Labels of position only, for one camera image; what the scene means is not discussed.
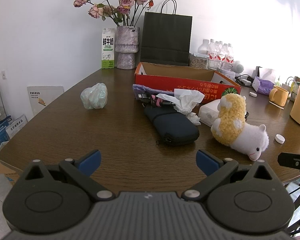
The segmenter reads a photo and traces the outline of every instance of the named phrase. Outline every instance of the black zippered case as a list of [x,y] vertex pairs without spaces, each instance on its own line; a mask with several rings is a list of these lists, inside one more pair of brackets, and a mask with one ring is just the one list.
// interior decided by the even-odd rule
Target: black zippered case
[[168,145],[192,143],[198,139],[198,128],[173,106],[153,107],[146,105],[144,112],[157,129],[162,142]]

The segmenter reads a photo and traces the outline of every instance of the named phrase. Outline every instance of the milk carton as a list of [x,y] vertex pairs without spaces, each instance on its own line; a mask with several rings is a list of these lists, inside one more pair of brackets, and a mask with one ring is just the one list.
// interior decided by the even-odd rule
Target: milk carton
[[114,28],[102,30],[101,68],[114,68]]

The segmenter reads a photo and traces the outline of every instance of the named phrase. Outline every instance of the mug handle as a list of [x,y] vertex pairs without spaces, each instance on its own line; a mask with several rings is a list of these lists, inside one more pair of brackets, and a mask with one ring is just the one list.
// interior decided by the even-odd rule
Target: mug handle
[[274,94],[275,94],[277,91],[278,91],[277,88],[274,88],[274,89],[272,89],[272,90],[270,91],[269,99],[270,99],[271,102],[274,101]]

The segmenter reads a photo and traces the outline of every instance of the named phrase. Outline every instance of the dark brown tabletop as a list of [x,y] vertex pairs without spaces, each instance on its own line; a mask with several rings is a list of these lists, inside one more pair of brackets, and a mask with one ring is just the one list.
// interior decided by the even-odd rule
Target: dark brown tabletop
[[[0,161],[22,171],[31,160],[55,164],[65,158],[77,159],[94,149],[102,154],[101,166],[91,176],[109,190],[177,191],[198,183],[204,174],[196,166],[195,154],[205,149],[220,159],[231,157],[241,164],[252,164],[246,155],[218,143],[210,127],[199,126],[200,137],[191,144],[171,147],[156,145],[159,136],[143,113],[132,91],[134,70],[103,69],[66,91],[37,114],[0,152]],[[108,103],[103,109],[87,110],[81,92],[97,82],[106,84]],[[246,96],[248,123],[265,124],[270,143],[262,153],[285,184],[300,177],[298,170],[280,167],[280,152],[300,153],[300,125],[289,116],[292,102],[281,110],[269,98],[242,88]],[[283,145],[274,140],[281,134]]]

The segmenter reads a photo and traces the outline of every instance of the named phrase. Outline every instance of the alpaca plush toy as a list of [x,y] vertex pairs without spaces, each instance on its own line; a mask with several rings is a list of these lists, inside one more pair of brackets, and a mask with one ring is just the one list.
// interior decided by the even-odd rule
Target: alpaca plush toy
[[248,155],[256,161],[269,145],[266,126],[250,125],[245,122],[246,98],[238,94],[226,94],[218,105],[219,116],[211,132],[214,138],[232,149]]

